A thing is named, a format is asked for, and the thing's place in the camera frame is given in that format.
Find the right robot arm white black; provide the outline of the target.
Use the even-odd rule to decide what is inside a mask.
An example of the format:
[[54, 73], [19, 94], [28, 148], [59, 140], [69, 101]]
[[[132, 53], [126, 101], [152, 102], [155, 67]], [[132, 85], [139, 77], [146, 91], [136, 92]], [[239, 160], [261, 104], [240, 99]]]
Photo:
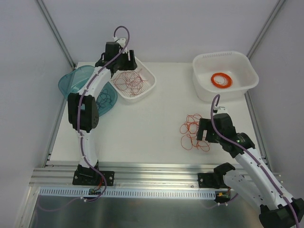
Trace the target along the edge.
[[247, 181], [236, 168], [226, 162], [212, 173], [199, 174], [199, 185], [204, 188], [232, 188], [259, 212], [265, 228], [298, 228], [304, 216], [304, 201], [296, 199], [276, 179], [261, 158], [252, 140], [245, 133], [237, 133], [227, 113], [217, 113], [211, 119], [199, 121], [197, 140], [205, 137], [218, 143], [250, 176]]

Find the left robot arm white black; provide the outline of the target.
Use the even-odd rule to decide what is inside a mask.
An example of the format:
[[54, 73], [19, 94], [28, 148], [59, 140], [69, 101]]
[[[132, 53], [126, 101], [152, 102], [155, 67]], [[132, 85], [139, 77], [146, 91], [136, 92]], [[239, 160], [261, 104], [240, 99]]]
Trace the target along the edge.
[[134, 51], [127, 50], [128, 41], [121, 38], [107, 42], [105, 52], [95, 64], [92, 75], [85, 85], [68, 95], [68, 120], [77, 131], [81, 153], [77, 167], [78, 175], [90, 185], [99, 182], [98, 159], [95, 151], [93, 130], [99, 123], [97, 98], [103, 87], [117, 71], [135, 70], [137, 64]]

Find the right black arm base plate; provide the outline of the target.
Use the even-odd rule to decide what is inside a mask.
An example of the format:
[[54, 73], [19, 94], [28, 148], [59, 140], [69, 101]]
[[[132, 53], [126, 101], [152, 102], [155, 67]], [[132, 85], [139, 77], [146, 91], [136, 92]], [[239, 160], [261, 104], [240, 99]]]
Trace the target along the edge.
[[216, 173], [198, 173], [198, 185], [199, 188], [228, 188], [223, 181], [223, 176]]

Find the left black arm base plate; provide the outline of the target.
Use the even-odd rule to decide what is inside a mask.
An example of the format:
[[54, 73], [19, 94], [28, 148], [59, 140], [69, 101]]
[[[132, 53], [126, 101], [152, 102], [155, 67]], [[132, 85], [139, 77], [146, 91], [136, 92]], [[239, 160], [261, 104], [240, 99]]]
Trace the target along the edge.
[[[114, 185], [114, 171], [100, 171], [106, 181], [107, 186]], [[73, 176], [73, 185], [78, 186], [98, 186], [102, 183], [102, 186], [105, 185], [104, 180], [102, 180], [102, 176], [94, 171], [92, 168], [86, 168], [81, 165], [78, 165], [76, 171]]]

